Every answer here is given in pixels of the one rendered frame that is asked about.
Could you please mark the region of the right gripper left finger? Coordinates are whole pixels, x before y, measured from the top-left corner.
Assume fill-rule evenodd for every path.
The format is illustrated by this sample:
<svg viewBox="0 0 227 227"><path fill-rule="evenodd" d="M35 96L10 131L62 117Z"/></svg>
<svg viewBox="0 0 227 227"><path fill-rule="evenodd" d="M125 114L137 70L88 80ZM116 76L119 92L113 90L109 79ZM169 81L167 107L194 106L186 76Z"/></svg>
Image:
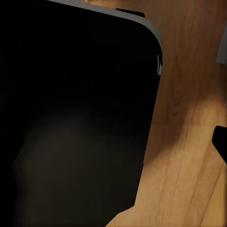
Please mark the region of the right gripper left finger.
<svg viewBox="0 0 227 227"><path fill-rule="evenodd" d="M0 182L25 143L21 126L0 131Z"/></svg>

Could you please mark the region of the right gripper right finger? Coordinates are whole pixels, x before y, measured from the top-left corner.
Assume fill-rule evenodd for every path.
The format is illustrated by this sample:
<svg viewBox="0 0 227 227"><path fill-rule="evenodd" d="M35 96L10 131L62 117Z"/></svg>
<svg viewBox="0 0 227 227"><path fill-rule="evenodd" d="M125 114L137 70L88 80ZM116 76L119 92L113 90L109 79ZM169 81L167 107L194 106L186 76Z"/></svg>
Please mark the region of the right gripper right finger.
<svg viewBox="0 0 227 227"><path fill-rule="evenodd" d="M222 126L216 126L213 137L212 143L218 150L219 154L227 163L227 128Z"/></svg>

